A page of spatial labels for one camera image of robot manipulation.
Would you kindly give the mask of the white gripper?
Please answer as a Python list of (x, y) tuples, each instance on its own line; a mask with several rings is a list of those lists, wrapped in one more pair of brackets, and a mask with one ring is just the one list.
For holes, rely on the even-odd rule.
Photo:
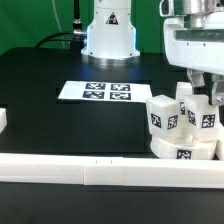
[(204, 72), (214, 73), (210, 104), (223, 106), (224, 14), (208, 15), (203, 29), (186, 29), (182, 17), (168, 18), (163, 31), (168, 62), (189, 68), (187, 77), (193, 88), (205, 85)]

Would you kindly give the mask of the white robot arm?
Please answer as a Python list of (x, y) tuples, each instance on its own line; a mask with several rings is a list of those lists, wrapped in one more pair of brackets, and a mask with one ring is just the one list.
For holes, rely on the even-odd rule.
[[(204, 85), (212, 75), (210, 103), (224, 105), (224, 0), (161, 0), (165, 19), (165, 54), (170, 64), (183, 67), (191, 85)], [(101, 65), (136, 61), (136, 29), (131, 23), (131, 0), (94, 0), (94, 18), (87, 28), (82, 57)]]

